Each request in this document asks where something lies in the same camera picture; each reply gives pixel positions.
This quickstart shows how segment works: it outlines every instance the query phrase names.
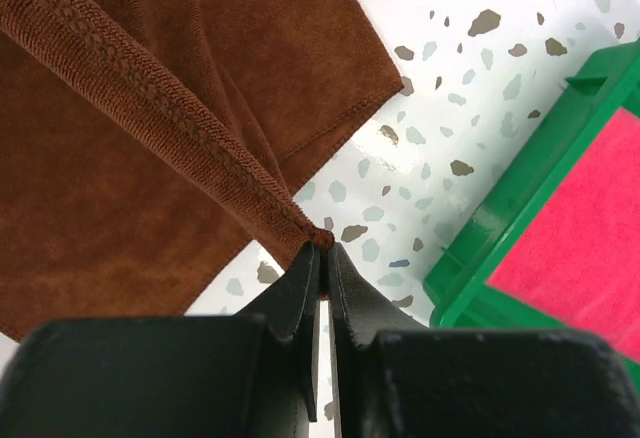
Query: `fabric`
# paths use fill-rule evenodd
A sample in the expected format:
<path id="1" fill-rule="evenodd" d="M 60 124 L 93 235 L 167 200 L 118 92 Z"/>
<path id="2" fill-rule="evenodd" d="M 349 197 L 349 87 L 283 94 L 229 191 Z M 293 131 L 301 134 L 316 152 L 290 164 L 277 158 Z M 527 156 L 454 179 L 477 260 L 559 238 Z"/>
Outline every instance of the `fabric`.
<path id="1" fill-rule="evenodd" d="M 356 0 L 0 0 L 0 328 L 183 312 L 401 87 Z"/>
<path id="2" fill-rule="evenodd" d="M 488 284 L 640 360 L 640 120 L 618 111 Z"/>

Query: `gray speckle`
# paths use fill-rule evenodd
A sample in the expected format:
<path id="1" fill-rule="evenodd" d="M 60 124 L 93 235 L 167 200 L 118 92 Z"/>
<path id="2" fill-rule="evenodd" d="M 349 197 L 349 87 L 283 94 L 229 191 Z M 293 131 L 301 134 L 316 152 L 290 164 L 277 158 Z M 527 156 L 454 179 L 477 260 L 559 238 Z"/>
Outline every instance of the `gray speckle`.
<path id="1" fill-rule="evenodd" d="M 513 79 L 507 84 L 505 89 L 502 91 L 502 97 L 505 100 L 515 100 L 520 94 L 520 88 L 522 86 L 522 75 L 517 74 L 513 77 Z"/>
<path id="2" fill-rule="evenodd" d="M 493 66 L 493 51 L 488 49 L 483 49 L 480 52 L 480 57 L 482 58 L 482 63 L 484 63 L 484 67 L 491 71 L 491 67 Z"/>
<path id="3" fill-rule="evenodd" d="M 500 125 L 500 134 L 505 138 L 513 138 L 518 133 L 518 129 L 513 127 L 513 113 L 505 113 Z"/>
<path id="4" fill-rule="evenodd" d="M 391 273 L 389 275 L 384 275 L 382 278 L 378 280 L 379 285 L 384 286 L 401 286 L 404 283 L 404 279 L 399 273 Z"/>
<path id="5" fill-rule="evenodd" d="M 373 238 L 368 239 L 362 244 L 362 259 L 364 261 L 376 261 L 380 254 L 380 245 Z"/>
<path id="6" fill-rule="evenodd" d="M 316 184 L 313 181 L 310 181 L 306 185 L 304 185 L 298 193 L 296 193 L 296 201 L 298 203 L 303 203 L 305 201 L 309 201 L 313 198 L 313 195 L 316 193 Z"/>
<path id="7" fill-rule="evenodd" d="M 425 163 L 424 165 L 422 165 L 422 171 L 420 172 L 420 178 L 422 178 L 423 180 L 426 180 L 430 176 L 431 176 L 431 167 L 429 166 L 429 163 Z"/>
<path id="8" fill-rule="evenodd" d="M 469 166 L 464 161 L 460 160 L 453 160 L 449 163 L 449 166 L 451 167 L 451 173 L 455 176 L 467 176 L 475 171 L 473 166 Z"/>
<path id="9" fill-rule="evenodd" d="M 342 203 L 347 198 L 347 188 L 339 181 L 334 181 L 329 185 L 329 193 L 336 203 Z"/>
<path id="10" fill-rule="evenodd" d="M 394 145 L 398 144 L 398 135 L 396 131 L 389 125 L 382 125 L 380 127 L 380 133 L 389 138 L 389 140 L 391 140 L 391 143 L 393 143 Z"/>
<path id="11" fill-rule="evenodd" d="M 509 50 L 509 54 L 511 56 L 515 56 L 516 58 L 524 56 L 527 54 L 527 47 L 522 43 L 516 43 L 515 45 L 513 45 L 513 48 Z"/>
<path id="12" fill-rule="evenodd" d="M 416 145 L 424 145 L 427 142 L 427 140 L 424 139 L 424 136 L 422 136 L 422 133 L 420 133 L 413 126 L 407 128 L 406 134 L 407 134 L 407 141 L 409 143 L 415 143 Z"/>
<path id="13" fill-rule="evenodd" d="M 438 223 L 433 228 L 433 232 L 445 243 L 450 243 L 453 240 L 455 228 L 451 223 Z"/>
<path id="14" fill-rule="evenodd" d="M 467 102 L 467 99 L 464 96 L 457 95 L 455 93 L 449 93 L 449 101 L 456 105 L 462 106 Z"/>
<path id="15" fill-rule="evenodd" d="M 398 189 L 398 194 L 404 198 L 405 200 L 410 200 L 411 199 L 411 192 L 409 191 L 408 188 L 405 188 L 404 186 L 401 186 Z"/>
<path id="16" fill-rule="evenodd" d="M 602 13 L 611 11 L 611 0 L 593 0 Z"/>
<path id="17" fill-rule="evenodd" d="M 411 78 L 407 76 L 403 76 L 400 79 L 402 80 L 402 85 L 404 86 L 404 88 L 400 90 L 400 94 L 403 96 L 409 96 L 413 94 L 414 90 L 413 90 L 413 82 L 411 81 Z"/>
<path id="18" fill-rule="evenodd" d="M 493 10 L 484 10 L 473 20 L 467 34 L 471 37 L 489 33 L 500 26 L 502 17 Z"/>
<path id="19" fill-rule="evenodd" d="M 495 181 L 498 181 L 498 179 L 502 176 L 502 173 L 504 173 L 504 168 L 502 165 L 495 164 L 491 167 L 491 176 L 493 176 L 493 179 Z"/>
<path id="20" fill-rule="evenodd" d="M 335 405 L 333 401 L 330 401 L 326 405 L 324 405 L 324 416 L 327 418 L 327 421 L 333 420 L 335 415 Z"/>
<path id="21" fill-rule="evenodd" d="M 384 210 L 379 206 L 370 206 L 362 212 L 364 221 L 380 221 L 384 216 Z"/>
<path id="22" fill-rule="evenodd" d="M 473 81 L 473 79 L 476 76 L 476 72 L 475 70 L 468 70 L 463 76 L 462 76 L 462 84 L 463 85 L 468 85 L 469 83 L 471 83 Z"/>
<path id="23" fill-rule="evenodd" d="M 418 208 L 419 210 L 426 210 L 429 205 L 431 205 L 431 203 L 433 203 L 432 196 L 430 196 L 429 198 L 420 198 L 418 201 L 416 201 L 416 208 Z"/>
<path id="24" fill-rule="evenodd" d="M 624 24 L 616 23 L 615 26 L 613 27 L 613 31 L 616 34 L 616 38 L 618 39 L 622 38 L 622 35 L 624 35 Z"/>
<path id="25" fill-rule="evenodd" d="M 360 162 L 358 163 L 358 175 L 360 175 L 360 178 L 364 178 L 365 176 L 367 176 L 369 166 L 371 166 L 371 162 L 368 158 L 360 160 Z"/>
<path id="26" fill-rule="evenodd" d="M 544 42 L 549 56 L 562 56 L 567 54 L 567 48 L 555 38 L 549 38 Z"/>
<path id="27" fill-rule="evenodd" d="M 391 263 L 389 263 L 389 268 L 406 268 L 410 264 L 411 263 L 409 263 L 409 260 L 407 259 L 392 261 Z"/>
<path id="28" fill-rule="evenodd" d="M 243 296 L 244 290 L 242 289 L 242 283 L 237 278 L 231 278 L 227 283 L 227 292 L 233 296 Z"/>
<path id="29" fill-rule="evenodd" d="M 340 239 L 345 243 L 351 243 L 352 241 L 360 238 L 367 231 L 369 231 L 368 226 L 362 226 L 362 225 L 347 226 L 344 230 L 342 230 L 342 236 L 340 237 Z"/>
<path id="30" fill-rule="evenodd" d="M 410 50 L 404 45 L 396 46 L 396 48 L 393 51 L 396 52 L 396 55 L 398 55 L 398 58 L 405 61 L 411 61 L 415 56 L 415 53 L 413 52 L 413 50 Z"/>
<path id="31" fill-rule="evenodd" d="M 427 61 L 431 58 L 436 50 L 438 49 L 438 44 L 435 41 L 428 41 L 424 44 L 424 48 L 422 48 L 422 61 Z"/>
<path id="32" fill-rule="evenodd" d="M 258 281 L 260 283 L 270 285 L 271 283 L 274 283 L 278 278 L 280 278 L 280 275 L 271 265 L 269 265 L 265 261 L 260 262 L 260 266 L 258 266 Z"/>
<path id="33" fill-rule="evenodd" d="M 408 308 L 413 305 L 413 295 L 406 296 L 401 300 L 392 300 L 391 303 L 396 305 L 398 308 Z"/>

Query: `white speckled tabletop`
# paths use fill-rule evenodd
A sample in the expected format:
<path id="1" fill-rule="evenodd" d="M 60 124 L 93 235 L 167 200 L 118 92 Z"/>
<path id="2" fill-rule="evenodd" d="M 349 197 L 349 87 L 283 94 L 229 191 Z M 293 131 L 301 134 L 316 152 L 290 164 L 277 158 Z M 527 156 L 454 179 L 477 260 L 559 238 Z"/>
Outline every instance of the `white speckled tabletop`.
<path id="1" fill-rule="evenodd" d="M 405 89 L 296 200 L 316 223 L 333 230 L 365 278 L 426 323 L 432 306 L 422 280 L 441 248 L 560 96 L 563 79 L 593 51 L 638 38 L 640 0 L 360 2 Z M 265 250 L 251 243 L 189 313 L 234 313 L 280 273 Z M 324 413 L 311 432 L 318 437 L 333 434 L 323 330 Z M 14 346 L 0 337 L 0 362 Z"/>

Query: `green tray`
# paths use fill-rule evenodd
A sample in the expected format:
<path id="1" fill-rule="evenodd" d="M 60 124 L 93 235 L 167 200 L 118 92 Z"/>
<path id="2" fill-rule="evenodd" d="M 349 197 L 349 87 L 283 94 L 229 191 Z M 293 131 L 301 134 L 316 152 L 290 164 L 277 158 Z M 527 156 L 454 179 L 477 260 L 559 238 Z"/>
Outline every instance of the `green tray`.
<path id="1" fill-rule="evenodd" d="M 640 116 L 640 40 L 599 50 L 424 280 L 431 326 L 549 328 L 557 320 L 485 282 L 621 106 Z M 640 390 L 640 365 L 628 360 Z"/>

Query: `green plastic bin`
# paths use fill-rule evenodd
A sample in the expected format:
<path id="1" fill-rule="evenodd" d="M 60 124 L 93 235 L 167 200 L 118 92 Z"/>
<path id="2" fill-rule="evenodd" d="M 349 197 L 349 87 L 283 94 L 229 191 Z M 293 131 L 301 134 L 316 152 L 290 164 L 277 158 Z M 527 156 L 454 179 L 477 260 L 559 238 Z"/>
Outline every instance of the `green plastic bin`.
<path id="1" fill-rule="evenodd" d="M 620 107 L 640 116 L 640 40 L 599 50 L 424 280 L 434 327 L 564 326 L 485 284 Z M 627 359 L 640 390 L 640 365 Z"/>

